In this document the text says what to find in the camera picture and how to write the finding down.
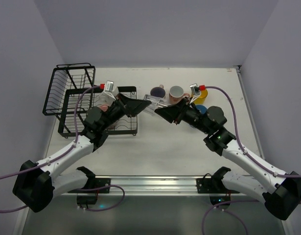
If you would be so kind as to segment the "salmon floral mug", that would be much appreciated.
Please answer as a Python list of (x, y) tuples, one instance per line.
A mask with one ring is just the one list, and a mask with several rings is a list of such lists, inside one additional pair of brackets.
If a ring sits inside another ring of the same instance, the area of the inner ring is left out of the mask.
[(183, 88), (180, 86), (173, 86), (169, 90), (169, 103), (174, 105), (183, 98), (189, 98), (190, 95), (185, 93)]

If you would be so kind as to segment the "pink ghost pattern mug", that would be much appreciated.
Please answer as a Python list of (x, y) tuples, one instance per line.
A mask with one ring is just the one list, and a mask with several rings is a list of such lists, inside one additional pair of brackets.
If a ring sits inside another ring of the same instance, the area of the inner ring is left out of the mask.
[(106, 112), (109, 109), (109, 105), (108, 104), (100, 105), (99, 109), (103, 112)]

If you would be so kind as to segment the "light blue plastic cup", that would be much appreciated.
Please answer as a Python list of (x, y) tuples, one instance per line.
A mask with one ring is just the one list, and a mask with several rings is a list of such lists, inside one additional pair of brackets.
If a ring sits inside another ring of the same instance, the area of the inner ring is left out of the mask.
[(201, 114), (205, 114), (207, 112), (207, 108), (204, 105), (196, 105), (196, 108)]

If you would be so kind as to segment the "yellow mug black handle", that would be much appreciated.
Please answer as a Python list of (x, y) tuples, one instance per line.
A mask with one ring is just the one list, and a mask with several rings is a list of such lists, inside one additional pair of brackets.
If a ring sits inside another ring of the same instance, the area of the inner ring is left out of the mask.
[(199, 105), (199, 104), (202, 105), (202, 104), (204, 104), (207, 95), (208, 95), (207, 89), (201, 91), (201, 95), (194, 101), (194, 103), (196, 105)]

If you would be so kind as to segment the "clear faceted glass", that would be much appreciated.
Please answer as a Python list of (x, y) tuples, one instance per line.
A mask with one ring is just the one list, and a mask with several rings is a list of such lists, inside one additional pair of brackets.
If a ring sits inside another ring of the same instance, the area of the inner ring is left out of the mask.
[(170, 105), (168, 100), (166, 100), (165, 98), (156, 97), (156, 96), (152, 96), (149, 94), (146, 94), (144, 96), (144, 100), (150, 101), (151, 104), (149, 106), (147, 106), (143, 111), (152, 116), (155, 115), (155, 110), (157, 108), (164, 108), (164, 107), (167, 107)]

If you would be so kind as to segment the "pink mug purple interior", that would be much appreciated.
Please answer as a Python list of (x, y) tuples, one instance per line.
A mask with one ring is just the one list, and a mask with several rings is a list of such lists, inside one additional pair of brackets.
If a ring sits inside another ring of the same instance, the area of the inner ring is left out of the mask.
[(159, 98), (165, 98), (166, 92), (164, 86), (160, 84), (159, 86), (152, 88), (150, 91), (150, 95)]

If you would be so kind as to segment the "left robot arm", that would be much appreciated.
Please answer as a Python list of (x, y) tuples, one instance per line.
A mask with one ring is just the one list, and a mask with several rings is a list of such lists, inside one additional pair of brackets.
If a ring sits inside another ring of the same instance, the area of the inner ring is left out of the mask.
[(71, 174), (62, 175), (62, 172), (101, 147), (112, 124), (123, 116), (135, 117), (150, 104), (148, 100), (131, 99), (118, 93), (106, 111), (96, 106), (90, 108), (83, 122), (84, 129), (76, 133), (74, 141), (48, 158), (22, 164), (13, 194), (31, 210), (40, 212), (63, 193), (94, 189), (98, 183), (89, 169), (82, 166)]

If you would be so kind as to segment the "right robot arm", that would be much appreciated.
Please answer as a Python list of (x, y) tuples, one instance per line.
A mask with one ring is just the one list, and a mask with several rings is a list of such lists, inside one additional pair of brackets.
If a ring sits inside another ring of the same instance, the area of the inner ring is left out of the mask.
[(155, 113), (169, 123), (184, 121), (203, 132), (210, 151), (234, 162), (252, 176), (252, 179), (245, 180), (227, 170), (221, 176), (226, 189), (260, 201), (280, 220), (287, 220), (301, 202), (301, 175), (295, 171), (287, 173), (246, 148), (237, 135), (224, 127), (227, 119), (220, 107), (211, 106), (201, 114), (183, 98), (177, 104), (157, 108)]

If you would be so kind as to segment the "white faceted ceramic cup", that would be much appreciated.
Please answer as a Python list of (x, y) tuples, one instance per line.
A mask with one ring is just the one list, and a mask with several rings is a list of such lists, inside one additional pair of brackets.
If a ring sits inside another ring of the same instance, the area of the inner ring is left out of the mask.
[(105, 92), (95, 93), (94, 94), (94, 106), (100, 107), (101, 105), (110, 106), (113, 102), (113, 99), (106, 94)]

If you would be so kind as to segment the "aluminium mounting rail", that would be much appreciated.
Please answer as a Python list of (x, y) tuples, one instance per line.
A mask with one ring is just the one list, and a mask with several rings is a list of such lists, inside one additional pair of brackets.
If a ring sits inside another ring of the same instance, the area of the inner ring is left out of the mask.
[(172, 192), (196, 191), (197, 193), (225, 193), (237, 191), (249, 196), (261, 196), (264, 192), (273, 193), (284, 179), (266, 174), (262, 182), (251, 176), (243, 176), (232, 171), (225, 174), (194, 177), (101, 177), (75, 171), (60, 175), (53, 180), (43, 173), (38, 177), (27, 177), (23, 188), (33, 199), (48, 196), (59, 196), (69, 191), (86, 192), (92, 188), (100, 188), (102, 193), (108, 191), (108, 186), (119, 185), (130, 192)]

